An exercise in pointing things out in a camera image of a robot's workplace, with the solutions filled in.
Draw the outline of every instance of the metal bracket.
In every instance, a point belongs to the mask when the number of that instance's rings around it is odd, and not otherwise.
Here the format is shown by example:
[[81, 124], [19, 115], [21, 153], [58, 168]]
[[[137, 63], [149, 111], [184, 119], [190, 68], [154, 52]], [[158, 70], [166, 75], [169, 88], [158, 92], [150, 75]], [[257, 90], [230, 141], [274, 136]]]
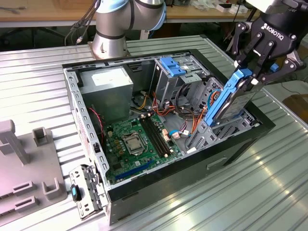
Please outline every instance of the metal bracket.
[[80, 194], [76, 204], [82, 220], [102, 210], [106, 212], [109, 202], [103, 184], [99, 183], [99, 176], [95, 173], [94, 166], [80, 165], [70, 171], [69, 176], [72, 187], [79, 188], [78, 192], [74, 191], [74, 193]]

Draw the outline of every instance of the blue plastic bracket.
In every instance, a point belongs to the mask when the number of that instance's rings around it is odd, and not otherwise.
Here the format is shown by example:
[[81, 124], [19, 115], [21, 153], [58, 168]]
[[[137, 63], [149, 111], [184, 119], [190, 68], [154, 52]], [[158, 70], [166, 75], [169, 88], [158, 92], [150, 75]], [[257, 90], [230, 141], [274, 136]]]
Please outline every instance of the blue plastic bracket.
[[208, 126], [213, 126], [215, 125], [214, 118], [219, 112], [219, 110], [223, 107], [224, 103], [227, 101], [229, 96], [231, 94], [234, 94], [237, 91], [237, 85], [238, 83], [247, 77], [252, 75], [251, 70], [249, 69], [242, 69], [242, 70], [237, 70], [236, 72], [233, 73], [229, 81], [226, 83], [224, 86], [222, 92], [220, 93], [219, 97], [217, 100], [214, 102], [214, 104], [211, 106], [211, 108], [208, 110], [204, 121]]
[[160, 62], [163, 67], [169, 71], [172, 77], [182, 76], [186, 74], [186, 71], [182, 70], [179, 63], [174, 61], [171, 57], [160, 58]]

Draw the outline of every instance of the connector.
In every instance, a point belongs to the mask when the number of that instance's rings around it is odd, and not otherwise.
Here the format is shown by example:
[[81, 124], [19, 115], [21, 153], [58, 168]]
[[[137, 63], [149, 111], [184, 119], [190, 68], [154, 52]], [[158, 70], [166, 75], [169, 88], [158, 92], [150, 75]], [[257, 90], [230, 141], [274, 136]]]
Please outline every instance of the connector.
[[81, 42], [82, 42], [82, 40], [83, 40], [83, 37], [82, 37], [82, 36], [80, 36], [80, 37], [77, 39], [76, 43], [77, 43], [77, 44], [79, 44], [79, 43], [81, 43]]

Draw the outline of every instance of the aluminum workbench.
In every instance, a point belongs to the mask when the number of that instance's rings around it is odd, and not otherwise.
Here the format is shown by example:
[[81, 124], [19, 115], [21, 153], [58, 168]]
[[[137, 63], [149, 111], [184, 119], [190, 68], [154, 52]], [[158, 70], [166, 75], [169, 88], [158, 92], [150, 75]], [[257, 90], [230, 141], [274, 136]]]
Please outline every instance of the aluminum workbench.
[[[129, 41], [132, 55], [199, 49], [226, 76], [232, 60], [200, 36]], [[109, 227], [102, 213], [85, 221], [70, 194], [68, 172], [85, 155], [70, 112], [61, 64], [91, 61], [88, 46], [0, 53], [0, 118], [16, 135], [50, 128], [67, 199], [16, 220], [14, 230], [308, 230], [307, 126], [270, 92], [254, 103], [276, 124], [235, 163]]]

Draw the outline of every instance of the motherboard chip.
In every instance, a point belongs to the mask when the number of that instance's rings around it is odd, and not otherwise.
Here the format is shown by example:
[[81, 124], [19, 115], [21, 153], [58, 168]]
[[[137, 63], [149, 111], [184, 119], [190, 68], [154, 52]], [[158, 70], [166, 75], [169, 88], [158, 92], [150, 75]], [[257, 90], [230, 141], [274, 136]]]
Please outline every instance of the motherboard chip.
[[138, 140], [138, 138], [133, 138], [133, 139], [131, 139], [131, 140], [128, 140], [128, 141], [127, 141], [127, 144], [128, 144], [128, 147], [129, 147], [132, 151], [134, 151], [134, 150], [136, 150], [136, 149], [138, 149], [138, 148], [141, 147], [141, 144], [140, 144], [140, 141]]
[[112, 168], [114, 169], [114, 170], [118, 170], [119, 168], [121, 168], [122, 166], [121, 166], [121, 164], [120, 163], [117, 163], [117, 164], [115, 164], [115, 165], [112, 165]]
[[137, 126], [137, 121], [132, 121], [132, 122], [131, 122], [131, 125], [132, 125], [132, 126]]
[[131, 155], [141, 155], [145, 150], [142, 139], [138, 133], [123, 136], [122, 139]]

